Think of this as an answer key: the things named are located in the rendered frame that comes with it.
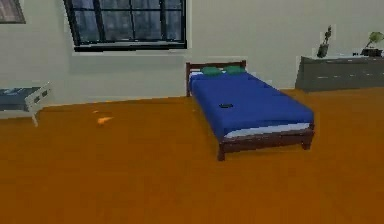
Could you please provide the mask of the thin plant in dark vase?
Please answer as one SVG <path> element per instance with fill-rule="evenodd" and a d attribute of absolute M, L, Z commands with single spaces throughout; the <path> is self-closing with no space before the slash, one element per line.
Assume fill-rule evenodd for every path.
<path fill-rule="evenodd" d="M 324 40 L 320 44 L 317 52 L 318 58 L 324 58 L 327 55 L 328 47 L 329 47 L 329 39 L 332 35 L 332 27 L 328 26 L 327 31 L 324 34 Z"/>

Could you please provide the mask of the grey chest of drawers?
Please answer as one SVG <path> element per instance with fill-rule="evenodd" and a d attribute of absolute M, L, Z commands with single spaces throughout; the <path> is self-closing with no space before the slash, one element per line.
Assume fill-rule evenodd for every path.
<path fill-rule="evenodd" d="M 384 87 L 384 57 L 301 57 L 295 88 L 305 92 Z"/>

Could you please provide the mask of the framed wall picture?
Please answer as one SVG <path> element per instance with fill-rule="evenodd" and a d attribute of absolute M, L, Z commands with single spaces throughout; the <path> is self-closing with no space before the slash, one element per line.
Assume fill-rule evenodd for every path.
<path fill-rule="evenodd" d="M 20 0 L 0 0 L 0 24 L 25 24 Z"/>

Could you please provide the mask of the white desk with dark top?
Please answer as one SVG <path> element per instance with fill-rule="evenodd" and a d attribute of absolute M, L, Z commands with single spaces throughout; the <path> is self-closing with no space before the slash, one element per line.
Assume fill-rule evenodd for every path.
<path fill-rule="evenodd" d="M 37 113 L 53 98 L 52 85 L 0 88 L 0 119 L 31 117 L 38 126 Z"/>

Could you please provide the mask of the green pillow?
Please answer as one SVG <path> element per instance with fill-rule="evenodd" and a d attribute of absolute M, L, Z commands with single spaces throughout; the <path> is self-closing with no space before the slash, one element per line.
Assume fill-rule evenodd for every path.
<path fill-rule="evenodd" d="M 203 67 L 201 72 L 206 76 L 216 76 L 222 73 L 222 71 L 217 67 Z"/>
<path fill-rule="evenodd" d="M 223 70 L 229 75 L 236 75 L 246 72 L 246 70 L 241 66 L 227 66 L 224 67 Z"/>

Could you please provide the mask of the black framed window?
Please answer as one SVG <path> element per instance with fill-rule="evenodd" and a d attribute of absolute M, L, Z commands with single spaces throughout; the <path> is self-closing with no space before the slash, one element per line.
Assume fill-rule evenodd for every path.
<path fill-rule="evenodd" d="M 76 52 L 187 47 L 187 0 L 63 0 Z"/>

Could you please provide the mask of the blue bed with brown frame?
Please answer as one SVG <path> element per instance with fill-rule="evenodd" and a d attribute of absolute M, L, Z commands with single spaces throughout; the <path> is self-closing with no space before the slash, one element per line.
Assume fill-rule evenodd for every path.
<path fill-rule="evenodd" d="M 223 161 L 231 152 L 288 145 L 308 150 L 315 133 L 314 112 L 247 71 L 227 74 L 227 66 L 246 70 L 244 60 L 185 66 L 186 95 L 195 100 L 218 141 L 217 159 Z M 206 76 L 203 67 L 217 67 L 222 73 Z"/>

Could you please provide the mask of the leafy plant in black pot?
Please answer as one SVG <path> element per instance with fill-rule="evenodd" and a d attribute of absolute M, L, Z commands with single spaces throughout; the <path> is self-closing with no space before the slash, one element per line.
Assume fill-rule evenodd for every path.
<path fill-rule="evenodd" d="M 368 57 L 380 57 L 382 51 L 375 48 L 375 45 L 384 40 L 384 34 L 380 31 L 374 31 L 369 35 L 367 45 L 362 49 L 361 55 Z"/>

